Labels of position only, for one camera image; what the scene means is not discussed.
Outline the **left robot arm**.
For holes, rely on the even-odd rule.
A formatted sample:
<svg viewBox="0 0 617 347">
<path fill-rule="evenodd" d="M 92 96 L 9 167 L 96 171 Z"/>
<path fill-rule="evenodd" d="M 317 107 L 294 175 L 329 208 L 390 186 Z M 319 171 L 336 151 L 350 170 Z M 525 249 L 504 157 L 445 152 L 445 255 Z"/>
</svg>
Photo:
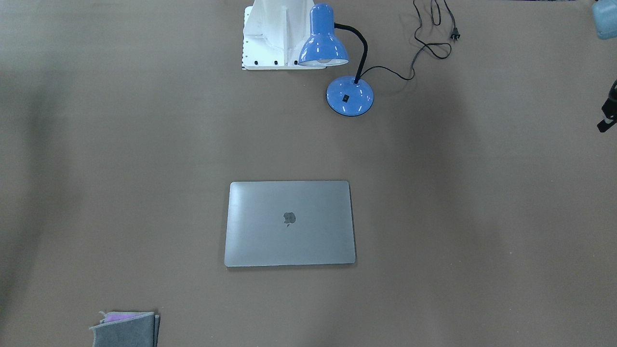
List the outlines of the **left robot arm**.
<svg viewBox="0 0 617 347">
<path fill-rule="evenodd" d="M 617 37 L 617 1 L 598 0 L 592 6 L 597 37 L 609 40 Z"/>
</svg>

